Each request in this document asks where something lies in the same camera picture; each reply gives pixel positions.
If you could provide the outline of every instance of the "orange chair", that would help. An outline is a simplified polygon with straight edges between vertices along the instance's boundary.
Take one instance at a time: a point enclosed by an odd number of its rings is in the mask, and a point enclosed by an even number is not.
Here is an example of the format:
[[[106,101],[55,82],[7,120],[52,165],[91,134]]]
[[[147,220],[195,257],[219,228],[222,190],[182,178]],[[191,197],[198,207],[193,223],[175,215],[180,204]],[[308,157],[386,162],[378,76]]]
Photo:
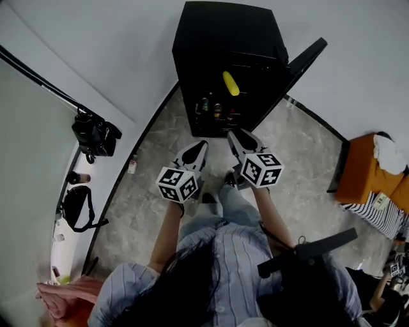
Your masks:
[[[350,150],[335,196],[337,201],[364,204],[370,191],[383,192],[391,197],[402,181],[403,173],[392,175],[379,167],[373,156],[373,137],[374,133],[350,141]]]

